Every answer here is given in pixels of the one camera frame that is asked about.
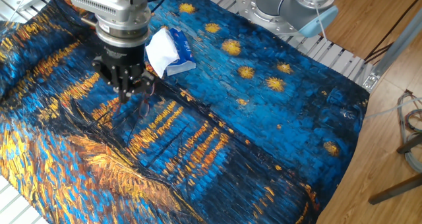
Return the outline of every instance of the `wooden floor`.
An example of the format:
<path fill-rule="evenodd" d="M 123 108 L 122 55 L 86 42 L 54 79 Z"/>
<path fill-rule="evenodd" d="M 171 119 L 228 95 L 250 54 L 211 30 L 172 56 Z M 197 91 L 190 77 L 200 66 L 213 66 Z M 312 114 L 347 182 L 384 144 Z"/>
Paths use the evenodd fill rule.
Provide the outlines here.
<path fill-rule="evenodd" d="M 411 2 L 410 0 L 404 1 L 400 8 L 407 8 Z M 343 34 L 340 31 L 331 31 L 331 35 L 328 36 L 333 42 L 361 57 L 364 57 L 369 52 L 368 49 L 370 50 L 373 45 L 377 44 L 377 40 L 383 37 L 384 33 L 379 31 L 389 28 L 383 26 L 383 23 L 377 22 L 377 18 L 371 20 L 368 27 L 362 27 L 363 21 L 368 20 L 369 14 L 374 14 L 374 12 L 391 11 L 391 6 L 386 3 L 383 7 L 375 2 L 367 4 L 371 8 L 368 9 L 369 13 L 363 14 L 361 21 L 358 21 L 356 25 L 340 26 Z M 412 10 L 412 15 L 421 7 L 422 3 L 419 3 Z M 358 11 L 358 9 L 351 9 L 353 13 L 350 16 L 350 22 L 358 18 L 357 15 L 354 15 L 354 11 Z M 386 16 L 379 18 L 388 18 L 388 13 L 385 14 Z M 402 24 L 389 40 L 394 41 L 406 24 Z M 357 35 L 361 35 L 362 38 L 357 40 Z M 371 94 L 368 115 L 394 107 L 406 89 L 412 91 L 415 96 L 422 97 L 422 53 L 420 52 L 422 52 L 422 33 L 392 65 Z M 404 108 L 404 113 L 407 113 L 415 109 L 415 106 L 409 104 Z M 417 174 L 407 164 L 404 156 L 396 153 L 396 149 L 401 143 L 397 111 L 366 120 L 363 123 L 357 150 L 346 175 L 329 205 L 319 217 L 318 223 L 422 223 L 422 187 L 375 206 L 370 205 L 367 201 L 369 196 Z M 416 147 L 413 152 L 422 161 L 422 147 Z"/>
<path fill-rule="evenodd" d="M 339 14 L 327 38 L 353 54 L 365 58 L 414 0 L 336 0 Z M 387 42 L 394 41 L 422 7 L 420 1 L 398 25 Z"/>

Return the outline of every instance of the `blue cloth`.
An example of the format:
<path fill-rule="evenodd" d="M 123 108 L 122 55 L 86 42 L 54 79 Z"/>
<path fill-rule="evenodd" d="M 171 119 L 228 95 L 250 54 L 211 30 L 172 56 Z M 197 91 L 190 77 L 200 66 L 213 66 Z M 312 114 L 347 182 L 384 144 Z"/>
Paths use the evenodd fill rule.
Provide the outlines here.
<path fill-rule="evenodd" d="M 196 69 L 121 107 L 91 67 L 99 39 L 52 5 L 4 32 L 0 173 L 50 223 L 315 223 L 368 93 L 209 0 L 166 0 L 162 26 Z"/>

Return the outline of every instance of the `golden brushstroke pattern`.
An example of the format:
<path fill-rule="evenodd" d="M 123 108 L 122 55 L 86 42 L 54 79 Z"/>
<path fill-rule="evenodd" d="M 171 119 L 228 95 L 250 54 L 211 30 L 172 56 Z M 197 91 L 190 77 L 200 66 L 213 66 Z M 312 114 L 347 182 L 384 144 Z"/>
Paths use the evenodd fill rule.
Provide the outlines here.
<path fill-rule="evenodd" d="M 179 107 L 177 111 L 164 123 L 164 125 L 157 130 L 157 133 L 162 136 L 166 130 L 168 130 L 173 121 L 182 114 L 183 107 Z"/>
<path fill-rule="evenodd" d="M 255 74 L 255 70 L 251 67 L 243 66 L 237 69 L 237 73 L 243 78 L 251 79 Z"/>
<path fill-rule="evenodd" d="M 99 109 L 92 110 L 91 116 L 96 121 L 100 119 L 97 123 L 98 128 L 101 128 L 101 126 L 105 126 L 107 128 L 112 129 L 113 124 L 111 123 L 111 118 L 113 117 L 115 110 L 117 109 L 117 104 L 119 103 L 119 98 L 114 98 L 109 101 L 107 101 L 107 105 L 104 103 L 101 103 Z"/>
<path fill-rule="evenodd" d="M 216 23 L 208 23 L 205 25 L 205 30 L 210 33 L 216 33 L 220 29 L 220 26 Z"/>
<path fill-rule="evenodd" d="M 306 203 L 306 204 L 305 204 L 305 208 L 303 209 L 303 213 L 302 213 L 301 217 L 299 218 L 299 220 L 297 220 L 297 221 L 296 221 L 296 224 L 302 224 L 302 222 L 303 222 L 303 220 L 304 220 L 305 216 L 306 216 L 306 215 L 307 215 L 307 213 L 308 213 L 308 208 L 309 208 L 309 204 L 308 204 L 308 203 Z"/>
<path fill-rule="evenodd" d="M 364 107 L 368 106 L 368 99 L 366 99 L 365 101 L 362 101 L 362 105 L 363 105 Z"/>
<path fill-rule="evenodd" d="M 283 92 L 284 85 L 286 85 L 286 83 L 282 79 L 275 77 L 270 77 L 269 79 L 266 79 L 266 83 L 269 88 L 275 90 L 276 92 Z"/>
<path fill-rule="evenodd" d="M 290 65 L 285 63 L 277 65 L 277 69 L 287 74 L 291 74 L 293 72 Z"/>
<path fill-rule="evenodd" d="M 188 4 L 188 3 L 182 3 L 179 6 L 179 11 L 181 13 L 189 13 L 192 14 L 195 12 L 195 8 L 192 6 L 192 4 Z"/>
<path fill-rule="evenodd" d="M 217 153 L 219 150 L 224 148 L 224 146 L 229 142 L 229 136 L 226 134 L 220 134 L 220 141 L 218 141 L 217 146 L 211 150 L 211 152 L 205 156 L 204 162 L 201 165 L 201 169 L 204 172 L 210 168 L 210 166 L 214 163 L 214 160 L 217 157 Z"/>
<path fill-rule="evenodd" d="M 129 149 L 132 154 L 144 154 L 144 149 L 150 147 L 151 142 L 155 142 L 158 139 L 158 135 L 155 133 L 157 126 L 163 121 L 171 112 L 173 112 L 176 106 L 176 101 L 172 101 L 166 109 L 164 109 L 154 120 L 153 123 L 148 125 L 148 128 L 142 129 L 138 134 L 134 135 L 130 141 Z"/>
<path fill-rule="evenodd" d="M 71 99 L 82 99 L 87 96 L 91 88 L 98 81 L 100 75 L 94 73 L 90 78 L 77 82 L 75 85 L 69 86 L 64 92 L 59 94 L 59 100 L 50 98 L 50 104 L 40 111 L 38 118 L 41 121 L 48 121 L 57 117 L 57 110 L 59 109 L 59 102 L 64 106 L 68 106 Z"/>
<path fill-rule="evenodd" d="M 315 191 L 312 191 L 312 188 L 309 184 L 301 183 L 301 186 L 305 188 L 306 192 L 308 193 L 309 198 L 312 201 L 312 205 L 314 206 L 314 209 L 319 210 L 320 204 L 317 204 L 317 193 Z"/>
<path fill-rule="evenodd" d="M 324 148 L 325 150 L 327 150 L 327 152 L 334 156 L 334 157 L 338 157 L 340 154 L 340 149 L 339 147 L 334 143 L 334 142 L 326 142 L 324 143 Z"/>
<path fill-rule="evenodd" d="M 253 212 L 253 215 L 255 217 L 255 221 L 258 223 L 258 213 L 260 215 L 264 215 L 264 208 L 268 207 L 268 204 L 266 203 L 266 201 L 270 201 L 272 203 L 274 203 L 274 199 L 273 197 L 275 196 L 274 191 L 272 191 L 272 189 L 270 187 L 264 187 L 266 192 L 265 192 L 265 197 L 260 198 L 259 199 L 259 203 L 261 203 L 263 205 L 263 207 L 259 207 L 259 203 L 253 203 L 253 207 L 255 208 L 255 211 Z"/>
<path fill-rule="evenodd" d="M 14 125 L 14 130 L 7 130 L 6 125 Z M 52 223 L 79 223 L 80 218 L 85 218 L 86 223 L 102 223 L 108 216 L 117 223 L 120 213 L 128 223 L 138 223 L 139 220 L 131 215 L 137 209 L 141 219 L 155 218 L 150 208 L 136 204 L 140 198 L 167 210 L 167 214 L 171 210 L 178 213 L 183 204 L 190 215 L 204 222 L 178 193 L 137 173 L 133 162 L 118 150 L 86 137 L 71 136 L 64 140 L 52 131 L 46 134 L 39 130 L 27 131 L 26 125 L 11 124 L 4 115 L 0 115 L 0 126 L 4 131 L 0 134 L 0 173 Z M 82 162 L 77 162 L 75 148 Z M 89 178 L 88 172 L 98 181 Z M 109 189 L 115 205 L 99 204 L 92 197 L 92 190 L 101 189 Z M 103 211 L 98 211 L 98 205 L 102 205 Z M 92 213 L 82 211 L 75 215 L 75 210 L 91 210 Z M 93 221 L 91 214 L 99 220 Z"/>
<path fill-rule="evenodd" d="M 193 144 L 198 140 L 199 136 L 201 136 L 209 126 L 210 125 L 208 124 L 208 121 L 205 121 L 201 128 L 187 140 L 187 143 L 182 148 L 178 149 L 177 155 L 171 158 L 168 162 L 166 162 L 166 168 L 163 170 L 163 174 L 169 175 L 174 171 L 174 169 L 185 156 L 187 151 L 189 151 L 193 147 Z"/>
<path fill-rule="evenodd" d="M 193 151 L 193 153 L 191 154 L 191 161 L 199 164 L 202 161 L 202 158 L 205 155 L 205 152 L 207 151 L 207 149 L 210 147 L 210 143 L 211 141 L 213 141 L 213 139 L 215 138 L 215 136 L 218 134 L 218 128 L 214 127 L 212 129 L 212 132 L 210 133 L 210 135 L 206 138 L 206 140 L 201 143 L 196 149 L 195 151 Z"/>
<path fill-rule="evenodd" d="M 187 101 L 195 101 L 195 98 L 193 96 L 191 96 L 190 93 L 188 93 L 188 91 L 183 90 L 183 89 L 180 89 L 180 91 L 181 91 L 180 95 L 183 96 L 183 97 L 186 96 Z"/>
<path fill-rule="evenodd" d="M 117 154 L 104 144 L 79 136 L 71 136 L 69 141 L 77 144 L 79 156 L 85 160 L 101 188 L 126 198 L 144 198 L 165 211 L 181 211 L 172 190 L 137 173 L 134 164 L 122 154 Z"/>
<path fill-rule="evenodd" d="M 237 102 L 241 105 L 247 105 L 248 104 L 244 99 L 237 99 Z"/>
<path fill-rule="evenodd" d="M 222 48 L 233 56 L 238 56 L 241 52 L 240 43 L 236 40 L 226 40 L 223 42 Z"/>
<path fill-rule="evenodd" d="M 5 126 L 10 121 L 6 120 L 3 116 L 0 117 L 1 124 Z M 65 214 L 69 218 L 71 223 L 77 223 L 76 216 L 71 215 L 70 208 L 75 207 L 76 209 L 82 209 L 83 206 L 87 206 L 91 210 L 95 207 L 92 204 L 83 203 L 80 198 L 81 194 L 89 196 L 90 193 L 81 188 L 82 183 L 84 186 L 91 186 L 93 189 L 96 188 L 94 183 L 86 179 L 82 181 L 77 179 L 76 182 L 71 182 L 69 176 L 66 174 L 66 169 L 71 171 L 77 170 L 78 175 L 88 177 L 82 164 L 78 167 L 74 167 L 71 164 L 65 164 L 54 160 L 55 157 L 67 156 L 68 151 L 61 151 L 58 149 L 52 149 L 51 143 L 56 135 L 51 132 L 51 136 L 42 136 L 39 131 L 33 133 L 32 140 L 29 139 L 23 132 L 22 126 L 17 124 L 15 131 L 5 130 L 4 134 L 0 136 L 0 169 L 1 174 L 15 187 L 19 192 L 27 199 L 33 200 L 33 204 L 37 205 L 37 208 L 41 211 L 41 214 L 45 217 L 50 214 L 54 223 L 62 223 L 62 219 Z M 11 152 L 14 153 L 14 157 L 9 159 Z M 57 175 L 52 175 L 51 171 L 57 172 L 61 176 L 61 180 L 57 180 Z M 56 186 L 54 184 L 60 183 L 62 180 L 62 186 Z M 64 184 L 72 184 L 79 194 L 75 190 Z M 38 200 L 47 202 L 49 200 L 51 205 L 56 206 L 61 204 L 62 208 L 55 208 L 53 210 L 47 209 Z M 87 213 L 81 213 L 81 215 L 87 220 L 90 219 Z"/>
<path fill-rule="evenodd" d="M 22 79 L 18 81 L 16 86 L 8 92 L 9 96 L 16 95 L 17 99 L 22 99 L 24 97 L 24 92 L 28 91 L 29 87 L 35 84 L 35 77 L 41 75 L 44 80 L 47 80 L 47 77 L 53 72 L 53 67 L 57 67 L 59 61 L 64 57 L 68 56 L 76 47 L 80 45 L 80 42 L 77 41 L 72 43 L 63 50 L 54 53 L 52 56 L 47 59 L 42 59 L 35 67 L 33 71 L 27 71 Z"/>

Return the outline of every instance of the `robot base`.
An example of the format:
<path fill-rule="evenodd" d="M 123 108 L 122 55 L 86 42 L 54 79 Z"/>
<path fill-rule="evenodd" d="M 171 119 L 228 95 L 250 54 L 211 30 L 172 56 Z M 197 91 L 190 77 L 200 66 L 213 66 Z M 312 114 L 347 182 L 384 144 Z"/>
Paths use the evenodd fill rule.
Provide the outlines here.
<path fill-rule="evenodd" d="M 239 14 L 251 22 L 271 31 L 278 37 L 301 36 L 301 34 L 280 16 L 270 16 L 256 7 L 256 0 L 236 0 Z"/>

